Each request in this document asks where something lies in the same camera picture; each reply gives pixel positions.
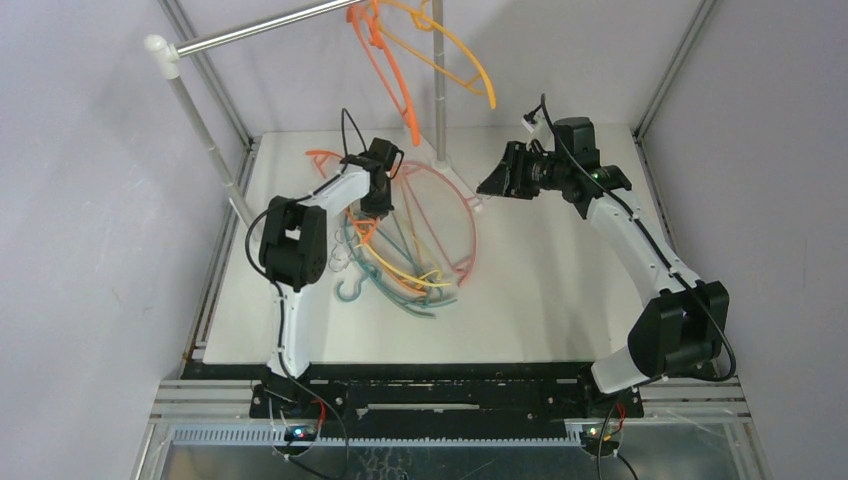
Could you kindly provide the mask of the orange plastic hanger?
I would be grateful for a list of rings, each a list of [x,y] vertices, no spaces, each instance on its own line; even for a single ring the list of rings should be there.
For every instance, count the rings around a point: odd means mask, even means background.
[[[339,160],[339,169],[303,204],[321,207],[327,218],[344,213],[359,239],[369,243],[380,221],[394,210],[390,171],[382,161],[364,155],[342,157],[328,150],[307,150],[306,155],[322,174],[330,159]]]
[[[393,55],[387,35],[380,29],[379,7],[376,1],[359,2],[347,8],[346,21],[353,28],[376,75],[397,110],[413,146],[421,145],[421,131],[415,103],[404,75]]]

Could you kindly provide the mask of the pale yellow wire-hook hanger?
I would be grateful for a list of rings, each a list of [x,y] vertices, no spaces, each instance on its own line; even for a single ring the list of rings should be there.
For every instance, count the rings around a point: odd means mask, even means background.
[[[451,286],[450,282],[441,282],[439,280],[437,280],[436,282],[432,282],[429,280],[429,276],[431,274],[439,273],[439,270],[434,270],[432,272],[414,276],[399,269],[397,266],[384,259],[371,245],[371,239],[373,235],[379,232],[377,220],[355,219],[353,217],[350,217],[350,220],[353,221],[354,228],[356,232],[360,235],[362,247],[364,247],[365,250],[370,253],[386,271],[390,272],[391,276],[399,284],[403,285],[407,290],[412,291],[416,288],[423,289],[424,287],[440,288]]]

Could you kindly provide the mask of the teal plastic hanger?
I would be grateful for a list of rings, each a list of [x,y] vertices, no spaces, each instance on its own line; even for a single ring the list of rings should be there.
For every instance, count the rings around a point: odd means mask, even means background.
[[[401,236],[396,229],[395,220],[391,220],[390,224],[395,227],[395,234],[390,234],[382,224],[381,230],[384,234],[392,238],[395,245],[403,247]],[[415,246],[408,233],[405,234],[405,243],[411,255],[415,257]],[[399,255],[382,238],[378,237],[374,240],[374,247],[387,260],[394,262],[401,268],[409,268],[406,259]],[[434,319],[439,312],[458,302],[458,287],[452,284],[449,287],[432,289],[431,293],[424,298],[419,298],[418,300],[410,298],[405,290],[401,289],[399,285],[379,268],[377,262],[367,252],[363,251],[363,254],[366,259],[364,265],[361,267],[351,265],[341,273],[338,273],[340,278],[333,286],[333,294],[338,301],[344,304],[352,304],[362,300],[367,290],[373,290],[401,312],[415,318],[423,319]],[[424,271],[429,271],[433,268],[424,266],[419,260],[416,260],[416,262]]]

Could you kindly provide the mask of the yellow-orange plastic hanger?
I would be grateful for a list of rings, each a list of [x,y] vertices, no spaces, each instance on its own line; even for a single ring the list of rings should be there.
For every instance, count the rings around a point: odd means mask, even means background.
[[[395,47],[401,48],[432,68],[437,98],[442,98],[445,93],[444,82],[451,80],[471,94],[486,98],[491,109],[497,106],[493,84],[483,65],[456,35],[442,25],[443,13],[439,1],[421,1],[417,6],[404,1],[376,2],[379,7],[380,29],[387,35],[392,53]],[[402,35],[390,31],[381,17],[383,10],[392,16],[399,12],[409,16],[414,30],[432,37],[433,51],[426,54],[418,46],[406,42]]]

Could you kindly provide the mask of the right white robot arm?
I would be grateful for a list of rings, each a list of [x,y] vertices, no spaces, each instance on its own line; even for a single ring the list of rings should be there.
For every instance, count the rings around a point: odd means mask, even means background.
[[[478,193],[532,200],[554,191],[612,247],[634,283],[643,311],[624,347],[590,367],[578,402],[592,416],[613,408],[621,390],[662,376],[686,374],[730,352],[724,332],[729,293],[689,268],[644,217],[632,183],[616,165],[604,165],[595,128],[586,117],[550,124],[554,147],[533,139],[507,142]]]

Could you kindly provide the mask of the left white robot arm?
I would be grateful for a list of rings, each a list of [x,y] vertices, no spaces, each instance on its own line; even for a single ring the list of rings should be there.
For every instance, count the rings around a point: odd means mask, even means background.
[[[281,320],[268,366],[287,379],[274,392],[274,404],[290,417],[311,407],[311,388],[296,378],[311,359],[308,318],[315,313],[319,282],[328,264],[328,221],[357,203],[368,220],[381,220],[394,210],[392,175],[405,153],[389,140],[375,138],[358,155],[346,155],[340,169],[301,198],[274,197],[263,212],[258,246],[261,275],[278,289]]]

